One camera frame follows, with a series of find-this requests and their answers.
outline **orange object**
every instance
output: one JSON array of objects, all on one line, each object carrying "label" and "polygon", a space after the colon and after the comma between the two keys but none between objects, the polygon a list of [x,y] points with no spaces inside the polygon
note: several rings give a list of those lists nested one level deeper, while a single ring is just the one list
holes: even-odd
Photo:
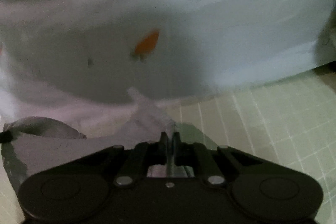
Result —
[{"label": "orange object", "polygon": [[159,30],[154,30],[148,35],[145,39],[138,43],[135,47],[134,52],[131,54],[133,58],[140,57],[141,60],[144,60],[145,57],[150,54],[156,47],[159,39]]}]

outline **round joint cover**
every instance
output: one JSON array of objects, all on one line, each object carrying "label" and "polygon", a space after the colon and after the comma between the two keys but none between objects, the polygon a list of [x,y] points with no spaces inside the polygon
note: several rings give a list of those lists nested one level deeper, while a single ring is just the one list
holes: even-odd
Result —
[{"label": "round joint cover", "polygon": [[264,166],[249,169],[233,182],[231,193],[239,207],[259,220],[298,221],[319,209],[323,191],[308,175],[291,170],[271,174]]},{"label": "round joint cover", "polygon": [[28,178],[18,191],[21,208],[31,218],[65,224],[92,215],[105,201],[107,182],[99,175],[43,175]]}]

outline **silver screw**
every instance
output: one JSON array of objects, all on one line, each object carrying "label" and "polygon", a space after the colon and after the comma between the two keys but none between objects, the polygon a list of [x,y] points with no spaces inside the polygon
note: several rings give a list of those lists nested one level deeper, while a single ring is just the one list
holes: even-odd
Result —
[{"label": "silver screw", "polygon": [[116,178],[115,182],[120,186],[126,186],[132,184],[133,180],[131,177],[123,176]]},{"label": "silver screw", "polygon": [[175,184],[173,182],[167,182],[166,183],[167,188],[173,188],[174,186],[175,186]]},{"label": "silver screw", "polygon": [[115,148],[115,149],[122,149],[122,148],[124,148],[122,145],[114,145],[114,146],[112,146],[112,148]]},{"label": "silver screw", "polygon": [[219,184],[222,184],[224,181],[225,181],[225,178],[221,176],[208,177],[208,182],[212,185],[219,185]]}]

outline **small dark spot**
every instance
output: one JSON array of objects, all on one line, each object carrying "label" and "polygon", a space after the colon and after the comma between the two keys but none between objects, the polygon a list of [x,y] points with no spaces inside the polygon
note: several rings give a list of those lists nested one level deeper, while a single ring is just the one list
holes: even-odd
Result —
[{"label": "small dark spot", "polygon": [[87,68],[91,68],[93,66],[93,59],[91,57],[89,57],[87,59]]}]

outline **tile floor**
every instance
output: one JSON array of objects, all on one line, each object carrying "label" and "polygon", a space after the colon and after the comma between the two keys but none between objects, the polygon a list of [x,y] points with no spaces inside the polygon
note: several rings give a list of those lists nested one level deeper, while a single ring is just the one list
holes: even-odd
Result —
[{"label": "tile floor", "polygon": [[[179,123],[183,141],[209,148],[228,144],[313,176],[325,193],[316,219],[336,223],[336,73],[327,67],[267,85],[182,100],[166,111]],[[114,121],[114,128],[126,120]],[[0,224],[22,220],[0,166]]]}]

